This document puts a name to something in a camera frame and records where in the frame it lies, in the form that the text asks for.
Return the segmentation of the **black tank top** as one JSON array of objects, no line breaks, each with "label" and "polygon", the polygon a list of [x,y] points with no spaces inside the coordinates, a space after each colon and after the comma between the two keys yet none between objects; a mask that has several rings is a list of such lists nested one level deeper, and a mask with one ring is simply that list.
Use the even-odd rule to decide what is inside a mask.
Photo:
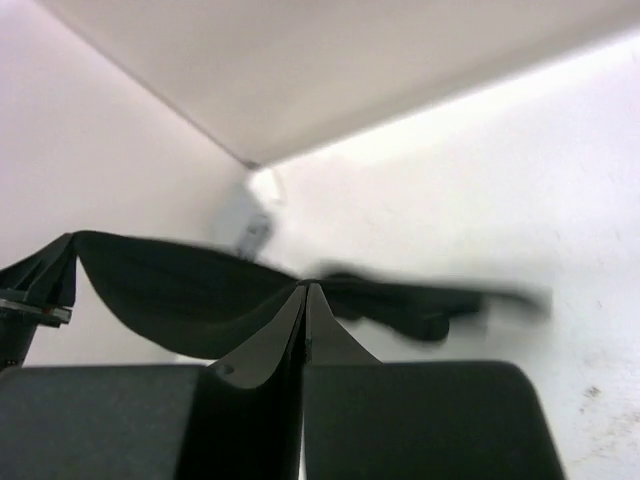
[{"label": "black tank top", "polygon": [[[223,251],[96,231],[74,236],[94,290],[127,328],[188,357],[217,360],[266,326],[308,280]],[[546,295],[492,284],[383,280],[354,272],[315,278],[334,315],[379,323],[411,340],[445,340],[459,318],[505,302],[541,316]]]}]

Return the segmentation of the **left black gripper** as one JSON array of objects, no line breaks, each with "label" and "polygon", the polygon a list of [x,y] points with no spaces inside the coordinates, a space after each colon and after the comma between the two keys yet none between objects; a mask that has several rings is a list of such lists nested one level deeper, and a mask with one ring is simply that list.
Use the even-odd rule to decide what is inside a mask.
[{"label": "left black gripper", "polygon": [[1,369],[23,365],[36,330],[71,320],[76,299],[74,235],[64,234],[1,270]]}]

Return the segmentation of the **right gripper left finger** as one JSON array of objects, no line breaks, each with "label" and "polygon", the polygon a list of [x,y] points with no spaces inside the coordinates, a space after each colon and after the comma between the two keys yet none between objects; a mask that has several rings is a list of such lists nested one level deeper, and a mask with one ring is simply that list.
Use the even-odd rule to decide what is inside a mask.
[{"label": "right gripper left finger", "polygon": [[219,362],[1,377],[5,479],[295,479],[306,292]]}]

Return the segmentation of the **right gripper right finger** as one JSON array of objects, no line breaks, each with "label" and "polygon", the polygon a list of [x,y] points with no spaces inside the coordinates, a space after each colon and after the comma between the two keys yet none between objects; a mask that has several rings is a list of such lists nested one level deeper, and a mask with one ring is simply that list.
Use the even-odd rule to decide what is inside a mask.
[{"label": "right gripper right finger", "polygon": [[561,479],[537,392],[502,361],[383,363],[305,305],[304,466],[310,479]]}]

